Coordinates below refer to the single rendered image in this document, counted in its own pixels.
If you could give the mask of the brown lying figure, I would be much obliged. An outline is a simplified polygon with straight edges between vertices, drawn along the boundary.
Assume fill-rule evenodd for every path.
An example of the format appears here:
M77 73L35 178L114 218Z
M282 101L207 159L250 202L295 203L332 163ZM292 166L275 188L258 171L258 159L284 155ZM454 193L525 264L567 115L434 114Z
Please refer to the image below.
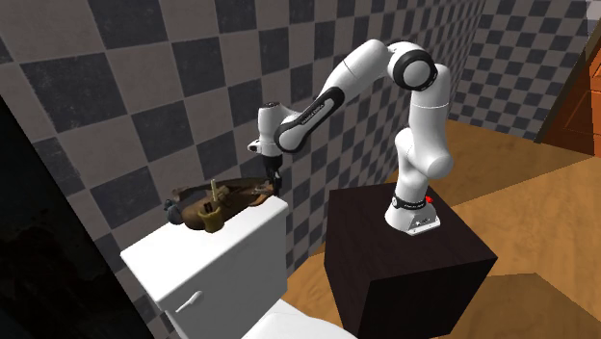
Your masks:
M216 181L216 184L224 224L246 208L258 206L274 195L274 184L266 177L234 178ZM164 203L168 222L185 224L192 230L205 231L197 211L199 203L210 195L210 182L173 189L172 197Z

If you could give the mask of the olive cup with stick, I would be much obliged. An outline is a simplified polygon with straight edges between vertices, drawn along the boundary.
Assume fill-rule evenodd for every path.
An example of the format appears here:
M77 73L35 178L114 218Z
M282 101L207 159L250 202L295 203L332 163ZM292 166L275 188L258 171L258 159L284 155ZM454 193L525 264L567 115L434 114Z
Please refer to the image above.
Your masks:
M216 181L210 181L211 195L199 203L197 214L204 223L204 230L208 233L215 233L224 226L222 215L222 204L218 196L218 187Z

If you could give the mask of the white toilet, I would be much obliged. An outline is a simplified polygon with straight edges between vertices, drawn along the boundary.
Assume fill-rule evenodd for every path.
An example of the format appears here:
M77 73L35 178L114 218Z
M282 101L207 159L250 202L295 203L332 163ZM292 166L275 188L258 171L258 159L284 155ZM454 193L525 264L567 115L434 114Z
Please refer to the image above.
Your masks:
M282 300L287 215L272 196L215 233L167 223L120 256L181 339L356 339Z

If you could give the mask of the dark robot stand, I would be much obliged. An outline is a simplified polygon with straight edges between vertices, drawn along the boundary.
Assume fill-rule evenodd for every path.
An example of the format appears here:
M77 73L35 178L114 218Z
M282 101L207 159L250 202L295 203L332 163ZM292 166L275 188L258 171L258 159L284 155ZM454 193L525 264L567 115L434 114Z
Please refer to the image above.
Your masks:
M393 184L329 194L325 270L339 317L357 339L450 333L497 260L434 191L439 227L410 236L384 219Z

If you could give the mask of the orange wooden door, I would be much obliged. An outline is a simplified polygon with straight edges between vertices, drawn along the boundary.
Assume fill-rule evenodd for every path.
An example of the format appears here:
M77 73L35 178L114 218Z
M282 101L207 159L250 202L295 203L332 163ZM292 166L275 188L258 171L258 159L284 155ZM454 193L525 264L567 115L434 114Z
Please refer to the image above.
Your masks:
M601 158L601 21L562 86L535 142Z

